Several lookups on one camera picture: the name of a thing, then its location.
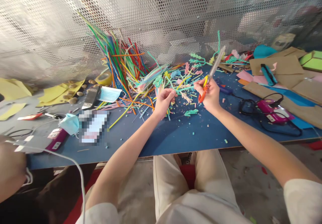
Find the hand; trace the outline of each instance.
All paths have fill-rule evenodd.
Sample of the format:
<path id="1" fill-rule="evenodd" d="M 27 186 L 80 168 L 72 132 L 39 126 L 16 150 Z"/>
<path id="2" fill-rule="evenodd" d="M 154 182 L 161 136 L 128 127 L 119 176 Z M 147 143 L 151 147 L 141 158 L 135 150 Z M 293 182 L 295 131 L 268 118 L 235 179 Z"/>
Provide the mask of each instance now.
<path id="1" fill-rule="evenodd" d="M 205 79 L 202 79 L 194 83 L 194 87 L 200 95 L 202 95 L 204 92 L 202 88 L 204 82 L 205 82 Z M 203 100 L 202 103 L 205 105 L 205 108 L 209 112 L 214 114 L 222 110 L 219 104 L 219 86 L 217 85 L 217 83 L 214 81 L 213 78 L 210 79 L 208 85 L 209 85 L 209 88 L 206 93 L 205 99 Z"/>
<path id="2" fill-rule="evenodd" d="M 170 102 L 174 102 L 174 97 L 177 97 L 174 89 L 166 88 L 158 94 L 155 109 L 152 115 L 156 116 L 160 121 L 167 114 Z"/>

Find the scissor blade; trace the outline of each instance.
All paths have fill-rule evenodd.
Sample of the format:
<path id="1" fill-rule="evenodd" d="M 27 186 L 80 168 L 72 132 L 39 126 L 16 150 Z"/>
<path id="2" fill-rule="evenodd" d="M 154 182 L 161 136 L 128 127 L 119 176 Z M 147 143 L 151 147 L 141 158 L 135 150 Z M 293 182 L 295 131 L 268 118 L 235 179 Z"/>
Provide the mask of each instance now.
<path id="1" fill-rule="evenodd" d="M 212 68 L 211 68 L 211 70 L 209 72 L 208 79 L 211 79 L 214 76 L 215 71 L 217 70 L 217 68 L 218 68 L 218 66 L 220 64 L 220 60 L 221 60 L 222 56 L 225 53 L 225 49 L 226 49 L 226 46 L 221 48 L 221 50 L 219 51 L 218 56 L 216 58 L 216 61 L 215 61 L 214 65 L 212 66 Z"/>

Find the scissors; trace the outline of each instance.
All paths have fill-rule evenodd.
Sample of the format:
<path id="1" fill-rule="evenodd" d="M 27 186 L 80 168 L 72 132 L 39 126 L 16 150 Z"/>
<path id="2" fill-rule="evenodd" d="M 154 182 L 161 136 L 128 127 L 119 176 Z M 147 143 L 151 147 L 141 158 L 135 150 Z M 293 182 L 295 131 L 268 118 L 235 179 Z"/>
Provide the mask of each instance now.
<path id="1" fill-rule="evenodd" d="M 217 70 L 219 64 L 220 64 L 220 60 L 222 58 L 222 56 L 224 55 L 225 53 L 225 49 L 226 49 L 226 46 L 224 46 L 220 52 L 218 53 L 218 56 L 216 58 L 216 61 L 214 63 L 214 65 L 212 66 L 209 74 L 205 77 L 205 83 L 203 85 L 203 90 L 204 92 L 202 93 L 202 95 L 199 94 L 199 97 L 198 97 L 198 102 L 199 103 L 202 103 L 203 100 L 205 99 L 205 96 L 206 96 L 206 92 L 208 91 L 208 88 L 209 88 L 209 81 L 210 79 L 214 76 L 215 74 L 215 71 Z"/>

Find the concrete floor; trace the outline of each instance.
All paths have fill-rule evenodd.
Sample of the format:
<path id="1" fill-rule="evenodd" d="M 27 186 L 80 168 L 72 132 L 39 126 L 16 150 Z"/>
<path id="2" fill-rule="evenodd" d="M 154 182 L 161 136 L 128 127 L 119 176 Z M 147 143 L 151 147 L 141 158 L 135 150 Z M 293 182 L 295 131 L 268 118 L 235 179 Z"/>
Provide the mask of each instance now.
<path id="1" fill-rule="evenodd" d="M 302 145 L 287 146 L 313 173 L 322 178 L 322 151 Z M 281 224 L 289 223 L 283 189 L 248 151 L 221 152 L 237 203 L 245 216 L 258 224 L 272 224 L 275 217 Z M 155 223 L 153 161 L 137 162 L 124 182 L 119 197 L 121 223 Z"/>

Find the blue face mask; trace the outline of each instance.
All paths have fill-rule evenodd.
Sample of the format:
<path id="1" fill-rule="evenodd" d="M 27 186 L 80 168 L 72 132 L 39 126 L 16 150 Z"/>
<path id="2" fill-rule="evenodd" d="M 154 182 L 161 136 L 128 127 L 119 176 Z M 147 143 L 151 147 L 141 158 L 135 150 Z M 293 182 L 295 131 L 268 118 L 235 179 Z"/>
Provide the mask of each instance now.
<path id="1" fill-rule="evenodd" d="M 121 91 L 121 89 L 102 87 L 98 100 L 104 102 L 115 102 L 120 96 Z"/>
<path id="2" fill-rule="evenodd" d="M 67 113 L 66 117 L 59 123 L 59 127 L 63 128 L 69 135 L 79 132 L 78 116 Z"/>

